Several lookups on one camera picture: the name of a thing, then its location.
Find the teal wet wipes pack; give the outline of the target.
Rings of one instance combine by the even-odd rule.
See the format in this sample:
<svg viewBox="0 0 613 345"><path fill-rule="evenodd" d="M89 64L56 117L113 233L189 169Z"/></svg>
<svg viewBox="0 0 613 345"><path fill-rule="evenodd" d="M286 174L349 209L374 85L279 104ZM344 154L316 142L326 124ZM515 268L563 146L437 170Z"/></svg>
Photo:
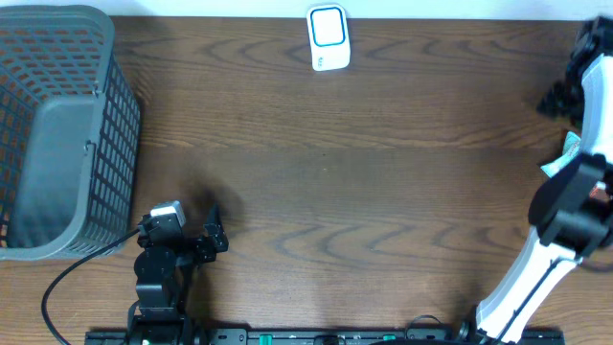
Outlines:
<svg viewBox="0 0 613 345"><path fill-rule="evenodd" d="M564 139L562 153L559 158L540 167L540 169L548 176L553 177L563 168L565 168L579 153L580 137L572 131L566 134Z"/></svg>

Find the red orange snack packet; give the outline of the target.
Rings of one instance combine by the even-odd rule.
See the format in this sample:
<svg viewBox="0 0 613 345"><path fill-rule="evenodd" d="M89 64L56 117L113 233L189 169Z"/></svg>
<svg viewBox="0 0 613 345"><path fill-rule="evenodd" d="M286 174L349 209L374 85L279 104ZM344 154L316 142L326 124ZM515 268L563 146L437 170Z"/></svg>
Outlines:
<svg viewBox="0 0 613 345"><path fill-rule="evenodd" d="M606 187L595 186L589 195L592 199L596 199L602 202L608 202L611 200L611 195L607 192Z"/></svg>

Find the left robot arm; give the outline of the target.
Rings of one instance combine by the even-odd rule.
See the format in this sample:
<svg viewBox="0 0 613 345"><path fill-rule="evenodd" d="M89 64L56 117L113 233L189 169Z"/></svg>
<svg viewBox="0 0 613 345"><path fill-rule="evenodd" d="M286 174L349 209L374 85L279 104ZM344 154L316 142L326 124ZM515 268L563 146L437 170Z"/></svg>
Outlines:
<svg viewBox="0 0 613 345"><path fill-rule="evenodd" d="M184 233L185 214L178 201L153 208L137 225L143 252L134 263L137 302L130 308L125 343L207 344L206 332L187 314L193 273L229 248L214 205L198 236Z"/></svg>

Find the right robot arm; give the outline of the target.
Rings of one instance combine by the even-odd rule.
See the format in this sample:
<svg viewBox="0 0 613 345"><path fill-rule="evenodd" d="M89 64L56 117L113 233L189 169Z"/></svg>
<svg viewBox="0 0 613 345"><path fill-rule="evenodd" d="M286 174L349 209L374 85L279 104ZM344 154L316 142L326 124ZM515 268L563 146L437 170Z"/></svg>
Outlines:
<svg viewBox="0 0 613 345"><path fill-rule="evenodd" d="M538 112L580 129L577 155L535 193L528 238L493 293L482 300L466 340L516 344L556 285L612 243L612 19L599 15L577 34L565 78Z"/></svg>

